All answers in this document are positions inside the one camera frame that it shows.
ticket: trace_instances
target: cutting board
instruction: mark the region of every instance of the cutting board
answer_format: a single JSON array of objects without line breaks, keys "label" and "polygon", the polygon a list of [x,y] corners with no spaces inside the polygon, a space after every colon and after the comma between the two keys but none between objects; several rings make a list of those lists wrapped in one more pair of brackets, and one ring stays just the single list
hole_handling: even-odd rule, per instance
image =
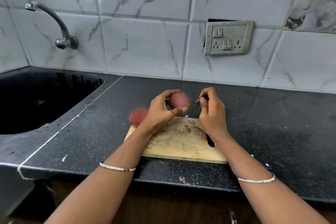
[{"label": "cutting board", "polygon": [[[189,126],[189,133],[183,124]],[[216,147],[208,145],[204,131],[192,128],[191,125],[184,117],[174,117],[167,126],[153,135],[143,156],[226,164],[223,154]],[[135,130],[136,127],[131,126],[125,140]]]}]

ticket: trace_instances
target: faucet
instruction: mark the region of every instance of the faucet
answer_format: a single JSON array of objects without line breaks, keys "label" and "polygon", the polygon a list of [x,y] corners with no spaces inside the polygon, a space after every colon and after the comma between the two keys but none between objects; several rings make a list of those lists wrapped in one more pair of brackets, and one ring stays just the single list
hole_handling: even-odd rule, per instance
[{"label": "faucet", "polygon": [[48,13],[52,18],[55,19],[55,21],[59,24],[63,38],[58,38],[55,41],[55,45],[60,49],[65,49],[67,47],[70,47],[72,49],[78,48],[78,40],[74,36],[69,34],[68,28],[65,26],[64,22],[61,20],[61,18],[49,7],[46,5],[36,2],[36,1],[27,1],[27,3],[24,6],[25,9],[29,11],[36,11],[36,8],[40,8],[41,10],[44,10],[46,13]]}]

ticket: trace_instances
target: switch plate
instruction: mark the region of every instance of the switch plate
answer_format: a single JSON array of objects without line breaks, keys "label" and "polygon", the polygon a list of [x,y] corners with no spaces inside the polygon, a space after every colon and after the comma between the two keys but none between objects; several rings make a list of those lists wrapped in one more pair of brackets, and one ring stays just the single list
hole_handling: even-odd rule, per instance
[{"label": "switch plate", "polygon": [[204,55],[247,54],[254,21],[207,22]]}]

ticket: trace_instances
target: black sink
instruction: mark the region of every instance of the black sink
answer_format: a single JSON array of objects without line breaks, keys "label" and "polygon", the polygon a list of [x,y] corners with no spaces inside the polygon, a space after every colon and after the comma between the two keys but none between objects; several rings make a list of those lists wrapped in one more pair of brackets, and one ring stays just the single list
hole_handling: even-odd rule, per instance
[{"label": "black sink", "polygon": [[51,123],[103,84],[90,76],[23,72],[0,79],[0,135]]}]

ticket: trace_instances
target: person's left arm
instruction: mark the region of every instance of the person's left arm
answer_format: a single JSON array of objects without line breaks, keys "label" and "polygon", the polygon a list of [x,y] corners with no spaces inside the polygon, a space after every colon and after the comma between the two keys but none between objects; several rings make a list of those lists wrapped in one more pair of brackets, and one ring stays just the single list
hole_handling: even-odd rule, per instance
[{"label": "person's left arm", "polygon": [[[166,98],[180,90],[166,90],[152,100],[146,118],[123,144],[104,161],[120,168],[134,168],[154,133],[173,117],[188,110],[168,111]],[[115,171],[99,166],[62,202],[45,222],[111,223],[133,177],[132,171]]]}]

